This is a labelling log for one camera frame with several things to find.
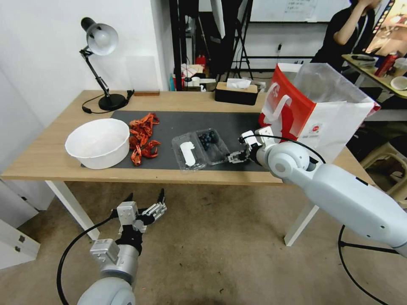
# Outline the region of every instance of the table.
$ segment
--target table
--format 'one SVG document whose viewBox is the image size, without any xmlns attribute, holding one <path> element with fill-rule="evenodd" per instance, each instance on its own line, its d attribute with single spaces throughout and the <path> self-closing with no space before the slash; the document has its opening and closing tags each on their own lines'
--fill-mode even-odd
<svg viewBox="0 0 407 305">
<path fill-rule="evenodd" d="M 64 143 L 67 136 L 78 126 L 112 114 L 87 114 L 81 109 L 84 101 L 100 95 L 100 91 L 83 91 L 42 134 L 23 152 L 3 173 L 3 179 L 45 180 L 55 195 L 72 214 L 75 220 L 86 230 L 93 226 L 92 220 L 83 210 L 75 196 L 64 181 L 97 182 L 140 182 L 140 183 L 191 183 L 220 185 L 274 185 L 284 186 L 282 181 L 268 172 L 238 171 L 197 171 L 185 175 L 180 170 L 170 169 L 119 169 L 108 168 L 92 170 L 81 167 L 78 161 L 65 152 Z M 213 92 L 161 92 L 159 96 L 133 96 L 129 104 L 122 108 L 128 111 L 202 111 L 202 112 L 260 112 L 265 100 L 265 93 L 259 93 L 254 106 L 219 103 Z M 97 108 L 98 99 L 87 104 L 91 109 Z M 335 164 L 373 184 L 373 181 L 345 148 Z M 307 203 L 295 223 L 288 230 L 284 240 L 291 246 L 299 234 L 318 211 L 318 207 Z M 96 240 L 99 231 L 88 233 Z"/>
<path fill-rule="evenodd" d="M 360 87 L 363 80 L 367 76 L 370 79 L 372 79 L 373 81 L 375 81 L 379 85 L 379 87 L 381 87 L 382 89 L 388 90 L 388 91 L 394 93 L 395 95 L 397 95 L 398 97 L 407 99 L 407 90 L 396 90 L 392 86 L 390 86 L 390 82 L 393 79 L 392 76 L 386 76 L 386 77 L 382 77 L 382 78 L 375 76 L 374 73 L 377 70 L 376 67 L 372 67 L 372 68 L 361 67 L 358 65 L 359 61 L 352 59 L 352 55 L 353 54 L 345 54 L 345 55 L 342 55 L 342 58 L 352 68 L 354 68 L 355 70 L 357 70 L 360 73 L 360 76 L 356 80 L 356 83 L 355 83 L 356 87 Z"/>
</svg>

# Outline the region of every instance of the lamp arm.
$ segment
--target lamp arm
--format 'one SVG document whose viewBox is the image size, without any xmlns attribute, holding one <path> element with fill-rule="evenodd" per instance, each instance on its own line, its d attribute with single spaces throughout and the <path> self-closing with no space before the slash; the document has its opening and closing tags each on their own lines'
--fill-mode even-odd
<svg viewBox="0 0 407 305">
<path fill-rule="evenodd" d="M 93 66 L 91 65 L 90 61 L 89 61 L 89 56 L 91 56 L 93 53 L 91 51 L 88 51 L 88 46 L 86 46 L 84 49 L 80 50 L 79 53 L 82 55 L 82 57 L 84 58 L 84 60 L 86 61 L 86 63 L 88 64 L 90 70 L 92 71 L 93 75 L 96 78 L 96 81 L 98 82 L 99 86 L 102 88 L 103 92 L 105 93 L 106 97 L 110 97 L 109 94 L 109 87 L 107 86 L 107 84 L 105 83 L 105 81 L 103 80 L 102 77 L 100 77 L 95 69 L 93 68 Z"/>
</svg>

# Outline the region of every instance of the table leg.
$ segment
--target table leg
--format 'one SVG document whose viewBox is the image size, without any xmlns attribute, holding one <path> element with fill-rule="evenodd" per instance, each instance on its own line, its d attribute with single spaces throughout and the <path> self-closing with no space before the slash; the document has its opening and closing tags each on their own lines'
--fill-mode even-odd
<svg viewBox="0 0 407 305">
<path fill-rule="evenodd" d="M 357 78 L 357 80 L 355 82 L 355 86 L 359 88 L 362 85 L 364 80 L 365 80 L 365 75 L 359 74 L 359 77 Z"/>
<path fill-rule="evenodd" d="M 295 240 L 300 236 L 302 230 L 305 229 L 318 210 L 318 206 L 311 202 L 307 202 L 294 224 L 288 230 L 286 236 L 284 236 L 284 242 L 287 247 L 293 245 Z"/>
<path fill-rule="evenodd" d="M 47 185 L 52 189 L 62 204 L 67 208 L 67 210 L 72 214 L 73 218 L 75 218 L 75 220 L 84 230 L 95 225 L 63 181 L 46 180 L 45 183 L 47 183 Z M 99 233 L 100 232 L 98 229 L 93 229 L 88 233 L 88 235 L 92 240 L 97 240 Z"/>
</svg>

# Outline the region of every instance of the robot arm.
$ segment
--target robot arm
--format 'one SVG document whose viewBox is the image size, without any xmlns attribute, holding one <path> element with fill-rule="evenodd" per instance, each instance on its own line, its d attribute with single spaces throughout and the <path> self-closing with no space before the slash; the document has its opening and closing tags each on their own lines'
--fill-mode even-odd
<svg viewBox="0 0 407 305">
<path fill-rule="evenodd" d="M 242 134 L 246 150 L 229 162 L 251 159 L 285 183 L 303 189 L 309 200 L 359 235 L 388 244 L 407 257 L 407 213 L 390 196 L 333 164 L 321 164 L 302 146 L 276 144 L 271 128 Z"/>
<path fill-rule="evenodd" d="M 99 239 L 90 253 L 100 266 L 102 279 L 93 283 L 81 296 L 79 305 L 135 305 L 133 289 L 142 251 L 142 235 L 147 225 L 160 218 L 167 210 L 164 189 L 157 203 L 148 209 L 138 209 L 132 196 L 117 207 L 121 237 Z"/>
</svg>

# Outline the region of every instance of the light stand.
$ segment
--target light stand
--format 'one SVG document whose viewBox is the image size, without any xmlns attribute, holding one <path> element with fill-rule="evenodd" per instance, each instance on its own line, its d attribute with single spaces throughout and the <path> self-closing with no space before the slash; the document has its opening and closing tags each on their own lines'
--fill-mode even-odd
<svg viewBox="0 0 407 305">
<path fill-rule="evenodd" d="M 113 52 L 118 44 L 118 35 L 114 28 L 103 23 L 95 23 L 91 18 L 85 17 L 81 21 L 81 26 L 86 32 L 87 46 L 79 51 L 93 75 L 96 78 L 99 86 L 102 88 L 105 96 L 99 100 L 99 107 L 106 111 L 113 111 L 127 105 L 126 99 L 121 94 L 110 94 L 109 87 L 105 81 L 96 73 L 92 67 L 89 56 L 108 55 Z"/>
<path fill-rule="evenodd" d="M 84 49 L 80 50 L 79 53 L 82 54 L 82 57 L 88 64 L 89 69 L 92 71 L 93 75 L 96 78 L 96 81 L 105 94 L 105 96 L 99 100 L 99 107 L 103 110 L 112 111 L 126 106 L 128 101 L 124 96 L 122 96 L 121 94 L 109 93 L 109 87 L 107 86 L 103 78 L 96 73 L 95 69 L 89 61 L 89 56 L 91 56 L 93 53 L 88 49 L 89 46 L 86 46 Z"/>
</svg>

